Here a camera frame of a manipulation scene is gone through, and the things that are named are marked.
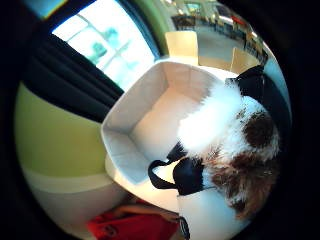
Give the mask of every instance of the dog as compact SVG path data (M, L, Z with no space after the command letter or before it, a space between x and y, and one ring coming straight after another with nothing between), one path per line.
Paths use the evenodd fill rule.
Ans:
M203 188L223 194L237 219L252 218L279 175L280 136L268 111L235 82L214 82L199 108L180 121L178 139L203 165Z

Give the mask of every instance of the green wall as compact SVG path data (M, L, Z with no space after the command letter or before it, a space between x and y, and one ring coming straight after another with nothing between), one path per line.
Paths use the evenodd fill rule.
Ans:
M20 163L53 177L105 173L100 124L44 101L20 85L15 109Z
M160 0L133 0L135 4L140 8L140 10L146 16L150 26L152 27L152 32L155 34L156 39L158 40L159 47L161 48L164 54L168 54L168 48L165 41L164 34L173 29L168 24L166 15L164 12L165 9L161 6Z

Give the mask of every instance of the red object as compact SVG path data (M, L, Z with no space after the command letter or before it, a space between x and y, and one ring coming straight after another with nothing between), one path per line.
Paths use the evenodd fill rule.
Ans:
M155 214L115 219L111 212L106 212L90 220L87 227L97 240L169 240L178 224Z
M240 24L240 25L243 25L243 26L245 26L246 25L246 23L242 20L242 19L240 19L240 18L238 18L238 17L236 17L236 16L231 16L231 18L232 18L232 20L233 21L235 21L236 23L238 23L238 24Z

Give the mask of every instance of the dog's ear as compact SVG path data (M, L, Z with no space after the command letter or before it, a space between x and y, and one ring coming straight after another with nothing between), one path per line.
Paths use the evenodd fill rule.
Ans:
M248 219L262 208L278 175L275 159L262 163L252 155L239 155L230 165L214 164L212 182L224 194L238 219Z

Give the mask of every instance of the person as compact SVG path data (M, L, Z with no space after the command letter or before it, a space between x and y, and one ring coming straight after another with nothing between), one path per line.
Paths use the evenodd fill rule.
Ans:
M178 213L130 195L122 204L87 223L97 240L169 240L179 226Z

